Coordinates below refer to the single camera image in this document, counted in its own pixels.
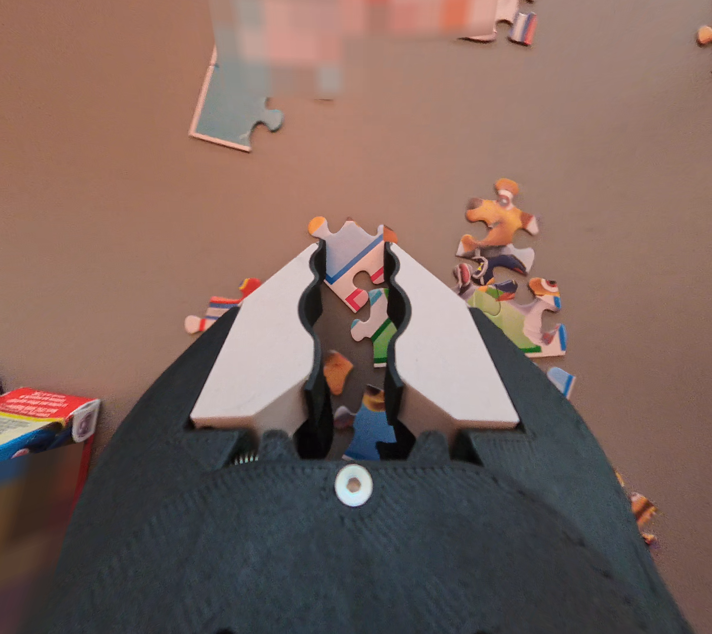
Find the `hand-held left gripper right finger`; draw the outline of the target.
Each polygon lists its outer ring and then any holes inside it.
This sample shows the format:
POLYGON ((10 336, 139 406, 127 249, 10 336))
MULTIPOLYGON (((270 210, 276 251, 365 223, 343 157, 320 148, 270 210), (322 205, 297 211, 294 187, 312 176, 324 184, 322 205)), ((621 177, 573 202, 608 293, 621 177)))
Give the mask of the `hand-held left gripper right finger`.
POLYGON ((406 459, 426 432, 451 447, 462 430, 515 429, 519 415, 467 303, 393 242, 385 244, 384 268, 396 327, 384 386, 396 441, 384 445, 384 456, 406 459))

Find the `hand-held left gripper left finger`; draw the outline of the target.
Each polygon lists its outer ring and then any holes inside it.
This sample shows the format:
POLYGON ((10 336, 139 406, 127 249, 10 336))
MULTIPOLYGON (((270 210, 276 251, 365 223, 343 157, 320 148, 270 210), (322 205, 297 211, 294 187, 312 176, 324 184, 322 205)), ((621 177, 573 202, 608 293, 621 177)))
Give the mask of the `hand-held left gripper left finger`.
POLYGON ((192 408, 192 425, 257 437, 282 430, 300 456, 328 454, 333 409, 314 329, 325 273, 325 242, 317 242, 240 302, 192 408))

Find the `green puzzle section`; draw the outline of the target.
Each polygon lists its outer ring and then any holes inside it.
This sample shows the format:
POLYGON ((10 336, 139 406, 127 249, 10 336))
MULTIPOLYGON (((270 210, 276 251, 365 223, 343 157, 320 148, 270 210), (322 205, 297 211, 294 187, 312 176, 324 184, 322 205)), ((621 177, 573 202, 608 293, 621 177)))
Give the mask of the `green puzzle section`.
POLYGON ((518 284, 514 281, 490 283, 476 287, 464 300, 476 308, 530 358, 559 357, 567 350, 567 332, 562 324, 547 331, 543 327, 546 311, 561 309, 561 294, 556 281, 532 278, 528 287, 532 299, 519 303, 515 298, 518 284))

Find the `orange fur puzzle piece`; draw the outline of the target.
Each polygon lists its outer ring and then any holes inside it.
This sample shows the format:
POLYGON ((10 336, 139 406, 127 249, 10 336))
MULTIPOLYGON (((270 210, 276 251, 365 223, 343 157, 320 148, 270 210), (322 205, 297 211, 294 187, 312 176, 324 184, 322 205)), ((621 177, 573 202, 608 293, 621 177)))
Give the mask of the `orange fur puzzle piece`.
POLYGON ((350 359, 336 350, 325 354, 323 374, 331 395, 339 397, 343 394, 346 382, 354 369, 350 359))

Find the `brown dog puzzle piece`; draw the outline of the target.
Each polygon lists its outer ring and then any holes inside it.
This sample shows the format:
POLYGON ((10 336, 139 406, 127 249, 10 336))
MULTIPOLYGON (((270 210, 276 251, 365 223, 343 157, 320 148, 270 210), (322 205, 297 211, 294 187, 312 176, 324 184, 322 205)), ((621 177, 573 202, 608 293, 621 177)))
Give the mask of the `brown dog puzzle piece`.
POLYGON ((518 183, 502 177, 494 184, 496 199, 486 200, 472 197, 466 206, 465 218, 470 223, 485 223, 487 234, 483 239, 475 239, 469 234, 461 237, 456 256, 472 258, 478 250, 505 247, 512 243, 515 233, 524 230, 532 236, 539 233, 535 215, 515 206, 514 199, 519 193, 518 183))

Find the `pink blue puzzle piece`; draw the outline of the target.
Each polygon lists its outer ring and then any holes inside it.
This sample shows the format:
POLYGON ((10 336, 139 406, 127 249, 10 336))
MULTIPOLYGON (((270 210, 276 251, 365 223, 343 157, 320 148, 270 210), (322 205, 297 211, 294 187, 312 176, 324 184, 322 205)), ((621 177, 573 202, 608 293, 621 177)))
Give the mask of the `pink blue puzzle piece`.
POLYGON ((376 234, 371 235, 353 220, 347 220, 339 231, 332 232, 325 217, 314 217, 307 230, 325 242, 325 283, 357 313, 369 302, 369 296, 367 291, 356 287, 354 278, 365 272, 373 284, 384 282, 385 244, 397 243, 396 232, 380 225, 376 234))

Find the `white purple striped puzzle piece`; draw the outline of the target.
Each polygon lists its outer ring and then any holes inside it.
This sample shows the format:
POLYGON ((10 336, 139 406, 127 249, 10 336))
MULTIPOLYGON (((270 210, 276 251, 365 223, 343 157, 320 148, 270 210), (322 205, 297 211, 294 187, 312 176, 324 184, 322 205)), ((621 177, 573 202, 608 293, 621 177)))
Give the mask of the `white purple striped puzzle piece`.
POLYGON ((262 282, 249 277, 239 286, 240 295, 237 299, 212 296, 203 317, 190 315, 184 319, 184 329, 189 335, 197 335, 209 329, 219 318, 229 310, 240 307, 245 298, 261 286, 262 282))

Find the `teal green corner puzzle piece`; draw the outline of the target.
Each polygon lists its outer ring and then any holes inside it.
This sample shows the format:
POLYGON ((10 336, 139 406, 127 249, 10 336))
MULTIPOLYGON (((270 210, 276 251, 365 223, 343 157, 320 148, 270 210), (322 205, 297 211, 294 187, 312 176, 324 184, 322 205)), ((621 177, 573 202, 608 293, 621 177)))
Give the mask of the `teal green corner puzzle piece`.
POLYGON ((372 342, 373 366, 384 368, 387 364, 387 350, 391 338, 396 334, 388 315, 388 289, 368 291, 369 317, 366 321, 354 319, 350 328, 352 338, 359 342, 369 338, 372 342))

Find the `navy white puzzle piece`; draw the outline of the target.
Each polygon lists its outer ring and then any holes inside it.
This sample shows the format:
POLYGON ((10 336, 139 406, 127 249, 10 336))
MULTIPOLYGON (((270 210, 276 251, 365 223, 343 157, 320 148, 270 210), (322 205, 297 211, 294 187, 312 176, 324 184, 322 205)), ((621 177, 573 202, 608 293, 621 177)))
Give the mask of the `navy white puzzle piece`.
POLYGON ((517 249, 511 244, 488 249, 484 253, 476 249, 465 256, 466 261, 453 269, 455 286, 452 290, 462 299, 469 298, 474 291, 494 284, 494 273, 497 268, 504 268, 520 275, 529 273, 535 261, 533 248, 517 249))

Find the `colourful puzzle box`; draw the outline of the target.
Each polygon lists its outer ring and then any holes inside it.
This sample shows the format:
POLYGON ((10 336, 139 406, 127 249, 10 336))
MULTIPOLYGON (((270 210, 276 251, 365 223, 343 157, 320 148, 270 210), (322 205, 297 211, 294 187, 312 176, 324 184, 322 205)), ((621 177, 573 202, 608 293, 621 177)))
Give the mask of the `colourful puzzle box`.
POLYGON ((92 440, 102 402, 33 388, 1 395, 1 461, 92 440))

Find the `orange brown puzzle piece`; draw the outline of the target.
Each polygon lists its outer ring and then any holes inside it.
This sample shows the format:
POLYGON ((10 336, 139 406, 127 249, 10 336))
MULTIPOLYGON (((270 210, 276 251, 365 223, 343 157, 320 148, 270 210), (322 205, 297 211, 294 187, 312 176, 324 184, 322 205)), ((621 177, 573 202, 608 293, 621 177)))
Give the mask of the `orange brown puzzle piece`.
POLYGON ((646 496, 629 489, 618 470, 615 469, 614 473, 619 485, 624 491, 624 494, 628 498, 641 538, 649 548, 653 547, 656 544, 656 536, 651 532, 647 532, 646 527, 658 513, 656 505, 653 504, 646 496))

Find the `assembled teal puzzle section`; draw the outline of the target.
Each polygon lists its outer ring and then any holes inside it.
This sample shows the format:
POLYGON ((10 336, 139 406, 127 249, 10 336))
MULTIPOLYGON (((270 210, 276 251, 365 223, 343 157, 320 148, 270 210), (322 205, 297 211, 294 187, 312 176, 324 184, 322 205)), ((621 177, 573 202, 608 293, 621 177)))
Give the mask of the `assembled teal puzzle section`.
POLYGON ((270 132, 281 129, 284 114, 268 108, 268 99, 247 93, 230 84, 218 62, 213 46, 188 136, 242 152, 251 152, 254 128, 262 125, 270 132))

